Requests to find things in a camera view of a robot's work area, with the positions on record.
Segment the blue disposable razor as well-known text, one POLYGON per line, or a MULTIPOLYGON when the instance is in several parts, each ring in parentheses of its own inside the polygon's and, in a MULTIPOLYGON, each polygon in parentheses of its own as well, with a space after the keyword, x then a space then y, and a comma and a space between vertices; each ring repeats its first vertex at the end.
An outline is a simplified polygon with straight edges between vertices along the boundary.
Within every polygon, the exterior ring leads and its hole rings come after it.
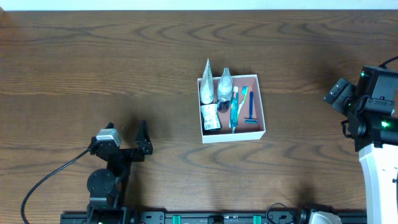
POLYGON ((249 94, 249 118, 245 118, 244 122, 248 124, 257 124, 258 120, 254 119, 253 116, 254 111, 254 93, 251 91, 249 94))

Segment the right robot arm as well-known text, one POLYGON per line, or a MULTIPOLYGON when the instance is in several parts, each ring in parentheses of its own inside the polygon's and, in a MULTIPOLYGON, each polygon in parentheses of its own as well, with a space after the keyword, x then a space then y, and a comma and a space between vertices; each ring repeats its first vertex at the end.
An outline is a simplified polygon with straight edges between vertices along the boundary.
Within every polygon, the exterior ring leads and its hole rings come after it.
POLYGON ((397 223, 397 72, 363 67, 346 108, 348 136, 359 154, 368 223, 397 223))

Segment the green toothpaste tube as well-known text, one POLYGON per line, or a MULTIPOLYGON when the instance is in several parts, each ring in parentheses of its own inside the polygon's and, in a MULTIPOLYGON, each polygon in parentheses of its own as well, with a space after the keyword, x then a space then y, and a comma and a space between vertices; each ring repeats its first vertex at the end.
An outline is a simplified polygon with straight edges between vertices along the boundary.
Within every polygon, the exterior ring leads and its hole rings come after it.
POLYGON ((231 113, 230 113, 230 126, 235 128, 238 125, 238 109, 239 109, 239 88, 237 86, 233 87, 233 94, 231 99, 231 113))

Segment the green white toothbrush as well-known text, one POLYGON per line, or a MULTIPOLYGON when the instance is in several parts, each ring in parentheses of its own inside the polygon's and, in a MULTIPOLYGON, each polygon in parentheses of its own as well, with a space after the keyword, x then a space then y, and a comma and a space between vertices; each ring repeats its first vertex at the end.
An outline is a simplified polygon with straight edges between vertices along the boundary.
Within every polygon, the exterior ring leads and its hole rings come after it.
MULTIPOLYGON (((242 87, 242 92, 241 92, 241 94, 242 94, 242 96, 243 96, 243 99, 242 99, 241 101, 238 100, 238 103, 239 103, 238 120, 239 120, 240 111, 241 111, 241 109, 242 109, 242 107, 243 107, 243 105, 244 105, 244 103, 245 103, 245 101, 246 101, 247 93, 248 93, 248 87, 247 87, 247 86, 243 86, 243 87, 242 87)), ((235 133, 235 130, 236 130, 236 127, 235 127, 235 128, 232 128, 232 133, 233 133, 233 134, 235 133)))

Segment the green white soap packet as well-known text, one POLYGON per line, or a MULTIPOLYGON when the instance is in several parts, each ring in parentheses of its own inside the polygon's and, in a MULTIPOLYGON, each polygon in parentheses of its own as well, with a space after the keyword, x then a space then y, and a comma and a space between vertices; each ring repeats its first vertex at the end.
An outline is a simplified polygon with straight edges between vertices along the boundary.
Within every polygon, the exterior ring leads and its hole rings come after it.
POLYGON ((203 127, 205 131, 212 131, 221 128, 217 104, 202 105, 200 106, 200 110, 203 116, 203 127))

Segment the blue hand soap pump bottle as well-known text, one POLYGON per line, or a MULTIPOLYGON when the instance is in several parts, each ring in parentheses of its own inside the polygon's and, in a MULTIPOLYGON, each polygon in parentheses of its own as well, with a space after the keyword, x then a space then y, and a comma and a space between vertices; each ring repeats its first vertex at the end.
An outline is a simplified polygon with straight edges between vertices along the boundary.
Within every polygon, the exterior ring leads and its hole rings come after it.
POLYGON ((229 68, 224 68, 223 74, 218 82, 217 89, 217 104, 218 111, 225 113, 229 109, 229 103, 232 99, 233 93, 233 79, 229 72, 229 68))

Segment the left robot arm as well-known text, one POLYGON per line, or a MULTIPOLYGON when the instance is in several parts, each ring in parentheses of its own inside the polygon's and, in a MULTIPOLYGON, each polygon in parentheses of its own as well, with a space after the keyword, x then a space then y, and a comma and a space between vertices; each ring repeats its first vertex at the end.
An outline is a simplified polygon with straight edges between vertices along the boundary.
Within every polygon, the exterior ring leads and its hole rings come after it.
POLYGON ((91 138, 88 150, 107 162, 87 180, 90 193, 87 223, 139 223, 139 213, 124 204, 133 162, 143 162, 153 153, 146 121, 142 120, 134 142, 136 148, 121 149, 121 137, 109 123, 91 138))

